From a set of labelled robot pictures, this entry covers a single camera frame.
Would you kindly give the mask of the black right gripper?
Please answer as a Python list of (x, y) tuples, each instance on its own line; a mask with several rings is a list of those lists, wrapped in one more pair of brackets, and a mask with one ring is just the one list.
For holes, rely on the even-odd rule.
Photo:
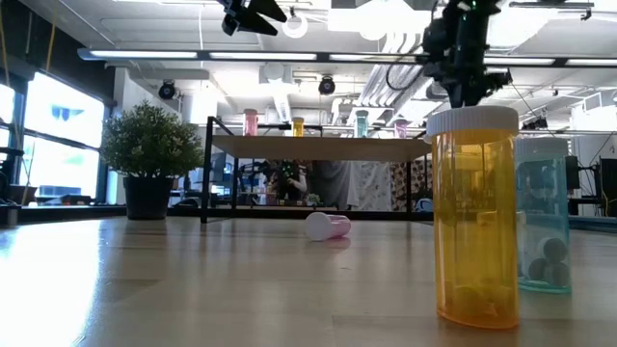
[(477, 105), (485, 95), (484, 54), (486, 18), (450, 18), (445, 21), (449, 46), (446, 75), (454, 80), (451, 107)]

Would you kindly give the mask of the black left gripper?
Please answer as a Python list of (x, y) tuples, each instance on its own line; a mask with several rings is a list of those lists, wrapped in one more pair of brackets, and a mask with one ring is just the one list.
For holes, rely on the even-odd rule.
[(243, 11), (247, 0), (219, 0), (224, 7), (222, 30), (228, 36), (236, 32), (252, 32), (266, 36), (275, 36), (278, 30), (259, 14), (278, 22), (285, 22), (287, 16), (276, 0), (250, 0), (251, 11)]

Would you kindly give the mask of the wooden shelf black metal legs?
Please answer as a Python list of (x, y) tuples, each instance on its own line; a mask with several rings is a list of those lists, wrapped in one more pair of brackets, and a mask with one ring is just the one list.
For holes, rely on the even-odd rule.
[[(215, 117), (205, 126), (203, 181), (201, 190), (201, 222), (216, 218), (304, 219), (308, 208), (239, 208), (237, 206), (241, 159), (300, 159), (317, 161), (401, 162), (406, 165), (406, 202), (411, 196), (411, 163), (430, 151), (430, 146), (418, 138), (367, 139), (333, 137), (236, 136)], [(218, 209), (210, 205), (210, 164), (212, 148), (218, 148), (233, 158), (230, 207)]]

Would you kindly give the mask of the dark patterned hanging cloth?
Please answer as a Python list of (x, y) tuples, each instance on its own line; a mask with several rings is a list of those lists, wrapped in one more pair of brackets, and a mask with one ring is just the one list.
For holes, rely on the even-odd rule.
[(423, 160), (392, 162), (390, 167), (391, 209), (420, 210), (421, 199), (432, 198), (432, 164)]

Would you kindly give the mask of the overhead light bar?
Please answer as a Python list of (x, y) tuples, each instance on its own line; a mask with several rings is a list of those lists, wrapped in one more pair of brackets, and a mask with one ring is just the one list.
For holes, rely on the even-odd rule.
[[(182, 62), (285, 62), (316, 64), (364, 65), (423, 65), (426, 54), (281, 52), (281, 51), (172, 51), (172, 50), (104, 50), (80, 48), (78, 56), (84, 61), (182, 61)], [(539, 68), (617, 68), (617, 58), (605, 57), (533, 57), (487, 55), (483, 63), (488, 67)]]

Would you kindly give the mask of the white patterned hanging cloth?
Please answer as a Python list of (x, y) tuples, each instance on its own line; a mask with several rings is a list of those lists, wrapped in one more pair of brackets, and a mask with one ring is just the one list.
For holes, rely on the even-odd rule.
[(359, 189), (360, 211), (391, 211), (389, 162), (362, 161)]

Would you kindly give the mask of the black computer monitor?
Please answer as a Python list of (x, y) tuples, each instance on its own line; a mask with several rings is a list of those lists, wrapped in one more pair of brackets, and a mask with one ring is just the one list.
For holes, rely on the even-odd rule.
[(565, 157), (566, 167), (566, 184), (568, 190), (575, 190), (580, 188), (579, 182), (579, 165), (577, 157), (574, 155), (568, 155)]
[(617, 159), (601, 159), (601, 197), (604, 215), (617, 218)]

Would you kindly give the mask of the grey hanging cloth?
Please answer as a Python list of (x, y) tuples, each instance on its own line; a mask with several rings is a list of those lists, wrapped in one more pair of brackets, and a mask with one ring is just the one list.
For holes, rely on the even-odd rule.
[(311, 191), (338, 210), (360, 206), (358, 166), (354, 161), (314, 161)]

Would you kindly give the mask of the green potted plant black pot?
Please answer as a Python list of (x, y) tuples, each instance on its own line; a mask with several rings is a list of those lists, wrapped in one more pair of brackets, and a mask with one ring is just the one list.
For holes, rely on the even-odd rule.
[(203, 159), (199, 127), (146, 100), (104, 121), (99, 153), (122, 175), (130, 220), (165, 219), (174, 181)]

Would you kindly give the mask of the person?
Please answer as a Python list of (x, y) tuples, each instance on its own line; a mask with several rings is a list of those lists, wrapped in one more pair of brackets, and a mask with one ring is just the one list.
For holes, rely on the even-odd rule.
[(308, 169), (295, 160), (282, 160), (273, 175), (276, 200), (303, 200), (308, 191)]

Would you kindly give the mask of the large window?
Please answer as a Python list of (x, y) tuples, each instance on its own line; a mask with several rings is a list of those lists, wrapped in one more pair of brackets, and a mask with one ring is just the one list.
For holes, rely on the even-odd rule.
[(43, 73), (13, 86), (0, 82), (0, 147), (23, 152), (10, 181), (42, 200), (95, 199), (107, 114), (100, 100)]

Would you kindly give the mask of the black round equipment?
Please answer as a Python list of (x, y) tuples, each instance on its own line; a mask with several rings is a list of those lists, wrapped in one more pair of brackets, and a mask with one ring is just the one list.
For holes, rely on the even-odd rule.
[(21, 206), (11, 200), (11, 179), (16, 160), (23, 156), (24, 151), (0, 147), (0, 154), (6, 155), (4, 160), (0, 160), (0, 228), (14, 227)]

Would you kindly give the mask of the silver ventilation duct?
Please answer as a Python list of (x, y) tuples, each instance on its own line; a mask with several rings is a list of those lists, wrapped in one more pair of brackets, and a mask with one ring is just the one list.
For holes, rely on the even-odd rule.
[[(537, 34), (554, 14), (553, 10), (537, 8), (529, 2), (522, 3), (519, 8), (511, 7), (510, 5), (513, 2), (513, 0), (497, 0), (496, 4), (500, 12), (490, 17), (487, 36), (489, 48), (485, 54), (491, 49), (510, 51), (516, 48)], [(435, 83), (443, 88), (442, 81), (435, 81)]]

